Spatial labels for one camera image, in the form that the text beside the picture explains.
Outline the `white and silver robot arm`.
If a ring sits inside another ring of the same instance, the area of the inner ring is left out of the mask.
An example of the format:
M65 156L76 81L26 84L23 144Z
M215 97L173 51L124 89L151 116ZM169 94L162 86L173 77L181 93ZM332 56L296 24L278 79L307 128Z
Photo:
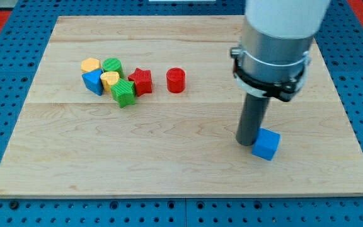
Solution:
M258 98L290 101L303 87L309 50L330 0L247 0L230 50L237 84Z

